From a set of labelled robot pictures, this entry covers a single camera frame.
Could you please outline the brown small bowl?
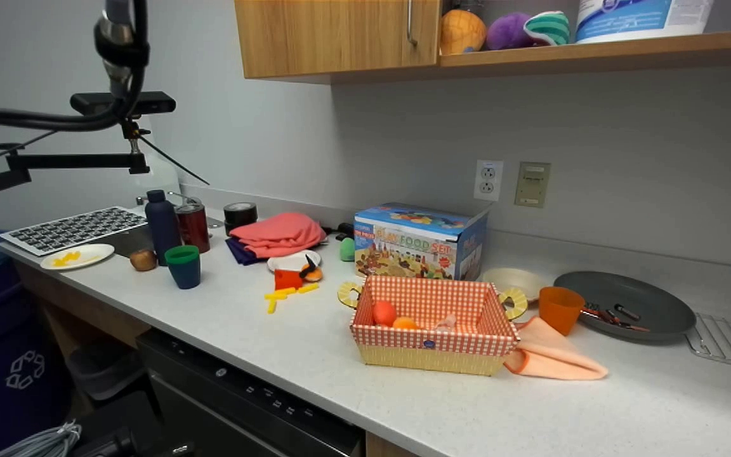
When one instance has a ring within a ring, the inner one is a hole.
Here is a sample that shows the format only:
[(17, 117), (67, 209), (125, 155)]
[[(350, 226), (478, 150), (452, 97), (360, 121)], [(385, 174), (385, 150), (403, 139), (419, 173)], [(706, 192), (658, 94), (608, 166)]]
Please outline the brown small bowl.
[(130, 253), (130, 263), (136, 270), (136, 272), (152, 272), (158, 266), (158, 259), (152, 251), (147, 249), (139, 249), (139, 251), (131, 251)]

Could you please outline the wooden cabinet door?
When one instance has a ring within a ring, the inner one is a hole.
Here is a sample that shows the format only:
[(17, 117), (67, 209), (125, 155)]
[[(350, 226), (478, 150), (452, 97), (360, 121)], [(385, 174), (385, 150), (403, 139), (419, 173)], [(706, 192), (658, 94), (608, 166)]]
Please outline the wooden cabinet door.
[(442, 0), (233, 0), (247, 79), (426, 69), (440, 60)]

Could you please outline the white wall outlet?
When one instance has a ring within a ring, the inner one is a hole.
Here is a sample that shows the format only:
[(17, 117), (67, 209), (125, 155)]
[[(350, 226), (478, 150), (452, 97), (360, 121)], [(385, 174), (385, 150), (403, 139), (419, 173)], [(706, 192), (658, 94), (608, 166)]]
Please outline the white wall outlet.
[(501, 159), (479, 159), (475, 167), (475, 197), (478, 201), (497, 201), (502, 192), (502, 162)]

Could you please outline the black dishwasher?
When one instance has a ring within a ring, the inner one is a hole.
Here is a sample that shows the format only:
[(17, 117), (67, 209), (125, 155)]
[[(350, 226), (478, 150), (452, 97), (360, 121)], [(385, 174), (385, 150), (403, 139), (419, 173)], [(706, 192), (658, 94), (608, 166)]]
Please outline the black dishwasher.
[(362, 457), (362, 431), (178, 338), (136, 338), (163, 424), (197, 457)]

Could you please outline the metal cabinet door handle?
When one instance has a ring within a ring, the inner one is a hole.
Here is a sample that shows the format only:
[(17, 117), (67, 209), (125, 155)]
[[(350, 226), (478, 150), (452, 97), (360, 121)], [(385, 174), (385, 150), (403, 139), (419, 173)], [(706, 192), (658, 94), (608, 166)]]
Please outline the metal cabinet door handle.
[(412, 47), (419, 46), (417, 31), (413, 31), (413, 0), (407, 0), (407, 41)]

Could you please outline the dark blue bottle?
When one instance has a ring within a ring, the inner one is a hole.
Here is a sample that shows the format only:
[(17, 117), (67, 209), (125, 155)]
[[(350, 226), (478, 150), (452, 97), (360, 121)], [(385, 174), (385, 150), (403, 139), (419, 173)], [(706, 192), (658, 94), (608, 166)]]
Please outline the dark blue bottle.
[(181, 244), (174, 206), (166, 197), (163, 191), (150, 191), (144, 216), (158, 262), (166, 262), (166, 251)]

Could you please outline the white red toy figure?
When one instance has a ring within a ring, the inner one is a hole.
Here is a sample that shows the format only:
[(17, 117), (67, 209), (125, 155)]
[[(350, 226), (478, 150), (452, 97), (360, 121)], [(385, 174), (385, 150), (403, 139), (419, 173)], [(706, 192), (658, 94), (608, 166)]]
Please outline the white red toy figure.
[(271, 272), (277, 289), (299, 289), (323, 278), (323, 256), (317, 251), (271, 256), (267, 270)]

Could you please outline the red checkered paper basket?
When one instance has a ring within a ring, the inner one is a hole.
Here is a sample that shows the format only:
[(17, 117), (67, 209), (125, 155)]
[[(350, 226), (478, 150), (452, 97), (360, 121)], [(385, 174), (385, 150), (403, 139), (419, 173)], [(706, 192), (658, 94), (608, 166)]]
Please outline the red checkered paper basket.
[[(391, 328), (372, 303), (395, 306)], [(497, 289), (484, 281), (369, 276), (350, 323), (366, 365), (494, 376), (518, 342)]]

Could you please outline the yellow toy pieces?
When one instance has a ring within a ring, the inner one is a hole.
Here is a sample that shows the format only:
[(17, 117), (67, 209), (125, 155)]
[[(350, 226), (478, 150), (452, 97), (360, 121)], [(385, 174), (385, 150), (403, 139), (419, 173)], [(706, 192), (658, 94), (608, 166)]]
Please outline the yellow toy pieces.
[(287, 289), (275, 289), (263, 294), (267, 314), (275, 314), (285, 300), (296, 298), (296, 294), (310, 294), (315, 289), (319, 289), (319, 285), (287, 286)]

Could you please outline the green and blue cup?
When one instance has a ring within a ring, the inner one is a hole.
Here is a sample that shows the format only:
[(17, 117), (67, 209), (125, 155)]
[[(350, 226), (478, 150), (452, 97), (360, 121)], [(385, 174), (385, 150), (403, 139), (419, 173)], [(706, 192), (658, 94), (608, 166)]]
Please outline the green and blue cup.
[(183, 244), (167, 249), (166, 266), (181, 289), (194, 289), (200, 285), (200, 251), (196, 247)]

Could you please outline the paper towel package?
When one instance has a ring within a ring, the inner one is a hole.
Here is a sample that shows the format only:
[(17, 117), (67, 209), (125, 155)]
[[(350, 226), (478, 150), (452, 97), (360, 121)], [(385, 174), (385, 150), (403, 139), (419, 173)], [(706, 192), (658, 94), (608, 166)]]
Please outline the paper towel package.
[(714, 0), (579, 0), (575, 42), (701, 36)]

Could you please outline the blue toy box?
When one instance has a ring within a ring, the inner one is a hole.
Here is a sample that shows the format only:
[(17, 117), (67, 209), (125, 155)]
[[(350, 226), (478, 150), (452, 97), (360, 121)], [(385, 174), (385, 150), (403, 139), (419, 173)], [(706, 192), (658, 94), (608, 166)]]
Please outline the blue toy box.
[(356, 266), (366, 276), (475, 278), (487, 214), (384, 204), (356, 214)]

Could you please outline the orange toy fruit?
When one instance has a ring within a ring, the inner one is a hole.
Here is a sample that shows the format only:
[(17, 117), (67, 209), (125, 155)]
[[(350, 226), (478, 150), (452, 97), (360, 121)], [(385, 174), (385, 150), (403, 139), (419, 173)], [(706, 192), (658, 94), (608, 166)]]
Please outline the orange toy fruit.
[(372, 323), (391, 328), (395, 319), (395, 306), (388, 300), (372, 303)]

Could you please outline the black tape roll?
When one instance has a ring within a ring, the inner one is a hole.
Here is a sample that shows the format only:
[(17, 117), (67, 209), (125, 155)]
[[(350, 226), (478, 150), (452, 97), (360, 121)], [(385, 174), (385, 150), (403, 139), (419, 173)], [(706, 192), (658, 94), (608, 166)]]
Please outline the black tape roll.
[(228, 204), (223, 209), (223, 228), (226, 232), (233, 232), (233, 228), (254, 223), (254, 221), (256, 221), (256, 206), (249, 201)]

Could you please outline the yellow plush toy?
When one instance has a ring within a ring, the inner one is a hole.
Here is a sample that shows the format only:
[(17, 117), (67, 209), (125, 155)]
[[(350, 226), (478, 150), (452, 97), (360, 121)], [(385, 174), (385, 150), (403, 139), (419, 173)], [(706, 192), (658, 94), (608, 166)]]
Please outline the yellow plush toy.
[(461, 55), (484, 46), (487, 28), (479, 16), (469, 11), (449, 11), (442, 16), (440, 50), (444, 55)]

